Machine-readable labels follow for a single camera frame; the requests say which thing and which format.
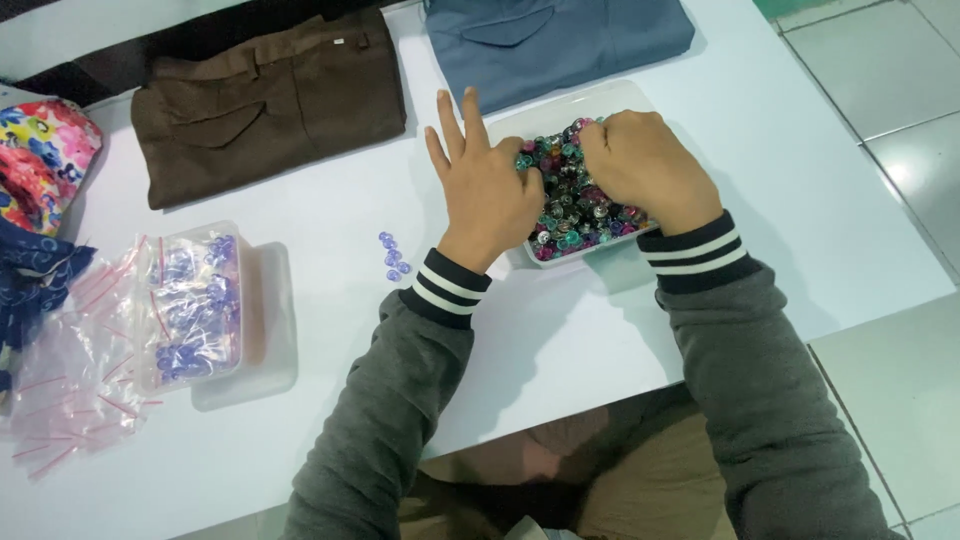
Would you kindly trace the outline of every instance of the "brown pants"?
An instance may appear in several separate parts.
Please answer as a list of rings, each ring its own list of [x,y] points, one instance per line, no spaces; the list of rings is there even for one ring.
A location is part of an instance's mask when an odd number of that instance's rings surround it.
[[[499,539],[524,515],[584,538],[736,538],[695,405],[642,428],[610,420],[594,409],[424,462],[400,506],[402,538]]]

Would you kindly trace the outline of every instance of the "gray sweatshirt sleeve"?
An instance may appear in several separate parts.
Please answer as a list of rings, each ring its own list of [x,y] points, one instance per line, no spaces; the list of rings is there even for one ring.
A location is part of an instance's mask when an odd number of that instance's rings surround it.
[[[806,346],[783,315],[774,272],[728,213],[692,233],[642,237],[658,273],[687,387],[727,482],[740,538],[900,538]]]
[[[294,478],[282,538],[399,538],[399,502],[467,367],[470,315],[490,282],[432,250],[414,285],[383,301],[370,350]]]

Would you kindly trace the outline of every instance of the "striped cuff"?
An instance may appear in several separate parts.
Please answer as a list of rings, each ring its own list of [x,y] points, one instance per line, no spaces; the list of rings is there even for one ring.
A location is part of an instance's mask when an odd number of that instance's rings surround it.
[[[657,272],[660,289],[670,294],[710,290],[761,268],[743,247],[726,210],[695,231],[676,236],[663,236],[660,231],[641,234],[636,244]]]
[[[421,317],[445,327],[469,330],[470,317],[491,282],[434,248],[427,254],[414,286],[400,291],[400,300]]]

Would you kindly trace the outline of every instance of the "white table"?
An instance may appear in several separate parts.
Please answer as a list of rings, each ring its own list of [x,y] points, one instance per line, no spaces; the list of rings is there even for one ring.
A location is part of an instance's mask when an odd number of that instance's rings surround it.
[[[637,82],[704,163],[751,253],[777,269],[800,336],[951,292],[937,260],[753,4],[685,5],[697,27],[692,50],[618,77]],[[108,147],[78,203],[78,238],[113,256],[134,232],[176,233],[228,218],[253,245],[283,243],[300,377],[281,395],[207,413],[191,406],[188,392],[169,394],[128,444],[74,460],[38,485],[0,459],[0,536],[162,540],[287,500],[350,363],[367,350],[378,303],[394,288],[376,234],[394,233],[413,262],[445,226],[443,194],[432,174],[421,173],[422,143],[414,138],[418,128],[437,125],[434,96],[444,78],[420,7],[387,20],[404,73],[406,136],[199,204],[148,210],[130,102],[92,113],[109,133]],[[653,274],[636,250],[550,272],[501,260],[492,275],[474,317],[473,358],[432,454],[682,378],[653,299]]]

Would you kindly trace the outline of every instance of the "plastic container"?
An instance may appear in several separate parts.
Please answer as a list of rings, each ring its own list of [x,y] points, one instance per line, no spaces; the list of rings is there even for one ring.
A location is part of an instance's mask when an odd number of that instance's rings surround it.
[[[259,264],[236,224],[148,237],[137,259],[133,340],[147,396],[262,362]]]
[[[627,109],[640,112],[655,110],[653,104],[635,83],[625,80],[611,81],[497,120],[487,128],[487,133],[490,135],[491,144],[496,144],[508,136],[533,139],[542,135],[557,134],[577,118],[610,116],[615,112]],[[650,227],[637,229],[609,242],[547,261],[539,260],[534,256],[534,252],[530,248],[530,242],[523,242],[523,249],[537,266],[552,268],[582,258],[588,253],[631,241],[637,235],[650,232],[658,227],[658,225],[652,223]]]

